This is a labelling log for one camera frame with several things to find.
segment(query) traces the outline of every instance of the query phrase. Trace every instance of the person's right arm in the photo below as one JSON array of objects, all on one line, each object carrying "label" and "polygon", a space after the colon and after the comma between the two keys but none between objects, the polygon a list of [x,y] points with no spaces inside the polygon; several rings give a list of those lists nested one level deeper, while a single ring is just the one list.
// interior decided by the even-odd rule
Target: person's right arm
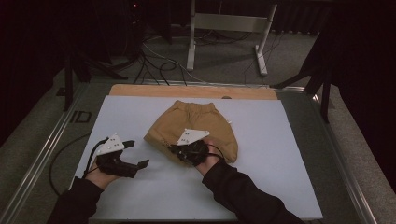
[{"label": "person's right arm", "polygon": [[196,167],[214,199],[246,223],[303,223],[289,212],[280,199],[258,189],[248,175],[242,174],[224,160],[207,157]]}]

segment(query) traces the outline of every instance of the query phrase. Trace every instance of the wooden edge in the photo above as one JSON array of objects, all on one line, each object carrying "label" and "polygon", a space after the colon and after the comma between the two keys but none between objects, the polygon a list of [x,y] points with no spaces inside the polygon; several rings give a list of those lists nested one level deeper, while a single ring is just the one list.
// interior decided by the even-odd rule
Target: wooden edge
[{"label": "wooden edge", "polygon": [[207,86],[153,86],[116,84],[109,95],[191,97],[191,98],[231,98],[250,100],[277,100],[274,90],[267,88],[207,87]]}]

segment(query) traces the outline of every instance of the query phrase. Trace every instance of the white bracket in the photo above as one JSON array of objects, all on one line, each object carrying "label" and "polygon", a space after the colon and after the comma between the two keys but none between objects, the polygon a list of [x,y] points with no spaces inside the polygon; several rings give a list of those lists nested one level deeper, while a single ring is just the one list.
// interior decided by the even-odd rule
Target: white bracket
[{"label": "white bracket", "polygon": [[189,145],[209,135],[209,131],[199,131],[193,129],[185,129],[184,133],[177,141],[178,146]]},{"label": "white bracket", "polygon": [[119,136],[114,133],[97,151],[96,155],[103,155],[110,152],[123,150],[125,145],[121,142]]}]

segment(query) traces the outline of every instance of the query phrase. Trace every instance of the elastic waistband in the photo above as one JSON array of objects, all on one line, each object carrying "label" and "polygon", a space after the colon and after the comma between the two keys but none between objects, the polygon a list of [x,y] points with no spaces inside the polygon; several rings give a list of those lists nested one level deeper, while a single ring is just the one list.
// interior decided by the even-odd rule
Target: elastic waistband
[{"label": "elastic waistband", "polygon": [[207,113],[216,110],[213,103],[209,103],[207,105],[199,105],[195,103],[184,103],[179,100],[175,101],[173,107],[195,113]]}]

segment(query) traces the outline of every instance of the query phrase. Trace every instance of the hand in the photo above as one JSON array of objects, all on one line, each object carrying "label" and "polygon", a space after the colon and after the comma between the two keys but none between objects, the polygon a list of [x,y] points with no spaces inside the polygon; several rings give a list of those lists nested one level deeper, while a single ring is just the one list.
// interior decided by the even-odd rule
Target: hand
[{"label": "hand", "polygon": [[85,179],[91,181],[94,185],[101,189],[106,189],[111,182],[118,178],[120,177],[117,175],[108,175],[101,172],[96,164],[96,159],[93,162],[90,171],[85,176]]},{"label": "hand", "polygon": [[[212,140],[204,139],[204,142],[208,144],[210,153],[216,153],[216,149],[211,146],[214,145]],[[204,162],[195,166],[195,168],[197,168],[197,170],[201,173],[201,175],[206,175],[206,173],[210,170],[210,168],[212,168],[212,166],[218,163],[218,161],[219,161],[218,157],[208,156],[206,157]]]}]

